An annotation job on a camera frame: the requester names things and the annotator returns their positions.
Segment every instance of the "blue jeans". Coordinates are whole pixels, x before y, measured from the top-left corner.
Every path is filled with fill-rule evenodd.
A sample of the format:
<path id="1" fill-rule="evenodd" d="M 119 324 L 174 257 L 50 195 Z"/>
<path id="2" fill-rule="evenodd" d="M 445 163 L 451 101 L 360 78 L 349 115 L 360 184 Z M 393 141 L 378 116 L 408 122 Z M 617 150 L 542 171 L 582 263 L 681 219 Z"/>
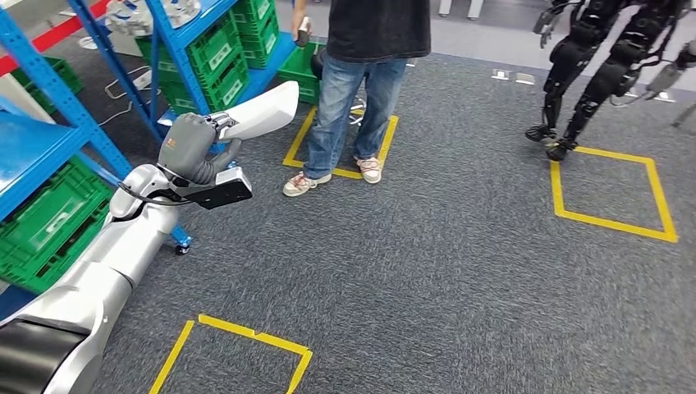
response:
<path id="1" fill-rule="evenodd" d="M 377 156 L 389 116 L 396 106 L 405 69 L 405 59 L 349 63 L 323 54 L 322 91 L 317 123 L 307 137 L 309 161 L 304 164 L 305 176 L 321 178 L 337 165 L 346 139 L 350 107 L 363 78 L 367 108 L 355 138 L 353 155 L 357 159 Z"/>

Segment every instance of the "yellow floor tape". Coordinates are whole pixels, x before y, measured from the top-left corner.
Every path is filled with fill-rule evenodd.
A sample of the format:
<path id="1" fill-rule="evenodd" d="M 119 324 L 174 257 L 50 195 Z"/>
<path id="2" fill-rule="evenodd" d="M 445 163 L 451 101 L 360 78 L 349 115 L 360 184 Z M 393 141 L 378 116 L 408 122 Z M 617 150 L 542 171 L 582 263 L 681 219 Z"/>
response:
<path id="1" fill-rule="evenodd" d="M 292 141 L 290 148 L 287 150 L 285 158 L 283 159 L 283 165 L 288 167 L 302 168 L 303 163 L 300 160 L 296 160 L 295 156 L 297 151 L 300 150 L 300 145 L 302 141 L 305 140 L 307 131 L 312 126 L 312 121 L 316 115 L 317 108 L 312 107 L 307 114 L 307 117 L 300 127 L 300 131 L 297 132 L 295 139 Z M 355 115 L 362 115 L 362 110 L 355 110 L 352 112 Z M 391 115 L 389 117 L 389 123 L 387 123 L 387 130 L 384 132 L 384 138 L 382 139 L 382 145 L 379 147 L 379 153 L 377 159 L 384 166 L 384 162 L 387 161 L 387 154 L 389 153 L 389 147 L 392 146 L 392 140 L 394 139 L 394 131 L 396 131 L 396 124 L 399 122 L 399 117 L 396 115 Z M 351 179 L 363 179 L 362 174 L 357 171 L 344 170 L 342 168 L 334 168 L 332 171 L 333 175 L 344 176 Z"/>
<path id="2" fill-rule="evenodd" d="M 660 177 L 657 175 L 657 166 L 655 165 L 654 160 L 642 156 L 634 156 L 632 154 L 610 152 L 608 150 L 586 148 L 582 146 L 576 148 L 575 152 L 593 154 L 595 156 L 602 156 L 604 158 L 615 158 L 618 160 L 625 160 L 629 162 L 643 164 L 648 171 L 648 180 L 650 182 L 652 194 L 655 198 L 655 204 L 657 205 L 657 212 L 660 215 L 660 221 L 662 222 L 663 231 L 634 226 L 632 224 L 617 222 L 614 220 L 604 218 L 597 218 L 582 213 L 566 211 L 563 204 L 563 189 L 561 186 L 561 165 L 559 164 L 559 162 L 551 161 L 551 189 L 553 195 L 553 212 L 555 215 L 561 218 L 575 220 L 578 222 L 584 222 L 587 224 L 593 224 L 595 226 L 607 227 L 617 231 L 625 231 L 639 236 L 647 236 L 650 238 L 655 238 L 658 240 L 668 242 L 677 242 L 679 237 L 676 235 L 674 223 L 672 222 L 670 215 L 670 209 L 667 206 L 667 200 L 665 198 L 664 192 L 662 191 Z"/>
<path id="3" fill-rule="evenodd" d="M 292 374 L 290 385 L 288 385 L 286 394 L 292 394 L 295 391 L 297 386 L 300 384 L 302 376 L 305 374 L 305 370 L 309 365 L 309 361 L 312 359 L 313 353 L 306 346 L 302 346 L 297 343 L 290 342 L 279 337 L 275 337 L 265 332 L 256 332 L 251 328 L 240 326 L 239 324 L 226 322 L 224 320 L 220 320 L 219 318 L 212 318 L 205 314 L 200 314 L 198 316 L 198 322 L 206 326 L 217 328 L 218 330 L 232 332 L 234 334 L 241 335 L 243 337 L 247 337 L 255 341 L 267 343 L 271 346 L 279 347 L 283 350 L 291 351 L 300 355 L 300 362 L 297 364 L 297 368 L 295 368 L 295 372 Z M 155 381 L 149 390 L 149 394 L 159 393 L 159 390 L 162 388 L 162 385 L 167 380 L 167 375 L 169 374 L 169 371 L 174 366 L 176 358 L 179 356 L 179 353 L 181 352 L 181 348 L 184 346 L 184 342 L 186 342 L 186 339 L 189 337 L 189 334 L 193 326 L 194 321 L 188 320 L 184 325 L 184 328 L 181 329 L 181 333 L 179 334 L 179 337 L 176 339 L 174 347 L 172 347 L 172 350 L 169 352 L 169 356 L 164 361 L 164 365 L 160 369 L 157 377 L 155 378 Z"/>

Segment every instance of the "green crate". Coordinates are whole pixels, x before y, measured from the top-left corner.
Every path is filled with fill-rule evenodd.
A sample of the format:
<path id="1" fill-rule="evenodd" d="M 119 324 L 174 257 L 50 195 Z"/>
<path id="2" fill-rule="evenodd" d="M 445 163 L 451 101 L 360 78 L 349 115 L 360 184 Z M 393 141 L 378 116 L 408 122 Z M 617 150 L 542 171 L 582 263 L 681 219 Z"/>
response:
<path id="1" fill-rule="evenodd" d="M 211 112 L 221 111 L 231 107 L 249 83 L 249 70 L 241 50 L 237 51 L 232 63 L 222 72 L 212 84 L 200 84 L 205 100 Z M 183 84 L 168 84 L 160 88 L 174 112 L 179 115 L 185 112 L 196 112 L 197 109 L 190 99 Z"/>
<path id="2" fill-rule="evenodd" d="M 149 39 L 137 39 L 136 43 L 143 53 L 143 58 L 150 62 L 152 44 Z M 186 47 L 189 63 L 196 79 L 208 84 L 213 83 L 230 65 L 234 59 L 235 51 L 240 47 L 241 42 L 234 18 L 231 11 L 228 11 Z M 157 68 L 160 83 L 183 83 L 164 44 L 159 44 Z"/>
<path id="3" fill-rule="evenodd" d="M 53 285 L 71 267 L 87 245 L 102 229 L 104 218 L 108 213 L 109 200 L 102 201 L 97 208 L 80 224 L 67 241 L 61 245 L 48 261 L 38 266 L 39 270 L 20 271 L 4 277 L 7 282 L 23 287 L 34 293 L 43 293 Z"/>
<path id="4" fill-rule="evenodd" d="M 268 59 L 278 43 L 278 19 L 273 16 L 266 21 L 259 36 L 242 36 L 241 46 L 250 68 L 266 68 Z"/>
<path id="5" fill-rule="evenodd" d="M 268 18 L 276 16 L 274 0 L 239 0 L 232 6 L 241 35 L 260 36 Z"/>
<path id="6" fill-rule="evenodd" d="M 68 161 L 0 222 L 0 278 L 46 290 L 101 227 L 111 194 L 79 159 Z"/>
<path id="7" fill-rule="evenodd" d="M 43 93 L 41 93 L 41 90 L 36 87 L 36 85 L 31 84 L 28 86 L 25 86 L 24 88 L 26 90 L 26 93 L 28 93 L 31 98 L 34 99 L 34 101 L 43 108 L 46 113 L 49 115 L 56 112 L 57 108 L 53 106 L 51 103 L 51 100 L 48 99 Z"/>
<path id="8" fill-rule="evenodd" d="M 82 90 L 83 85 L 80 82 L 80 79 L 77 78 L 77 74 L 75 74 L 65 60 L 48 56 L 44 57 L 44 59 L 46 59 L 48 64 L 51 65 L 56 74 L 61 77 L 72 93 L 77 93 Z M 24 87 L 26 92 L 31 95 L 34 101 L 36 101 L 36 103 L 38 103 L 41 108 L 44 109 L 44 111 L 49 114 L 56 112 L 56 108 L 53 106 L 53 103 L 51 103 L 51 100 L 41 93 L 41 90 L 34 85 L 34 82 L 32 82 L 31 79 L 20 68 L 12 71 L 11 74 L 15 77 L 15 80 L 17 80 L 17 82 Z"/>
<path id="9" fill-rule="evenodd" d="M 300 101 L 303 103 L 319 103 L 319 80 L 314 76 L 310 65 L 314 53 L 318 53 L 323 47 L 325 45 L 311 43 L 304 48 L 295 48 L 276 74 L 279 80 L 297 81 L 300 85 Z"/>

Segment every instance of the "white sneaker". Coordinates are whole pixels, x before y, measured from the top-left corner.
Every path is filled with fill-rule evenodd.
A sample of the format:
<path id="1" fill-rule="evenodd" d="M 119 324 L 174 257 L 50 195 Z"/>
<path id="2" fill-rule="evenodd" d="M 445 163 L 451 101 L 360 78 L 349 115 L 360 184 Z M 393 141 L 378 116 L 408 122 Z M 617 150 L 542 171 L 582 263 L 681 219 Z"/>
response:
<path id="1" fill-rule="evenodd" d="M 283 186 L 283 194 L 288 197 L 297 197 L 298 195 L 303 195 L 307 193 L 309 189 L 317 187 L 331 180 L 331 174 L 322 176 L 319 179 L 309 179 L 305 177 L 305 173 L 300 171 L 299 174 L 293 176 L 286 184 Z"/>
<path id="2" fill-rule="evenodd" d="M 377 158 L 358 160 L 357 163 L 363 174 L 363 179 L 368 183 L 377 183 L 382 180 L 382 166 Z"/>

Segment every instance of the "robot leg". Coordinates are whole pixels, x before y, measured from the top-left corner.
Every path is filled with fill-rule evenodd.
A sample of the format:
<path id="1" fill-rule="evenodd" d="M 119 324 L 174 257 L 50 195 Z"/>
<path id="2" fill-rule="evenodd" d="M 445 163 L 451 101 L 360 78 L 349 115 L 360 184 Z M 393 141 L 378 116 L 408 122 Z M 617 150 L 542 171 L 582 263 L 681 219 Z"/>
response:
<path id="1" fill-rule="evenodd" d="M 672 24 L 684 6 L 684 0 L 651 1 L 630 20 L 611 47 L 609 58 L 590 80 L 562 138 L 547 147 L 551 160 L 563 160 L 578 144 L 576 139 L 599 107 L 613 94 L 624 95 L 640 74 L 637 65 L 650 57 L 649 51 L 660 35 Z"/>
<path id="2" fill-rule="evenodd" d="M 622 2 L 591 0 L 580 18 L 573 22 L 570 33 L 552 50 L 550 60 L 553 67 L 544 84 L 543 121 L 524 133 L 528 139 L 538 142 L 543 138 L 556 138 L 563 94 L 592 60 L 622 7 Z"/>

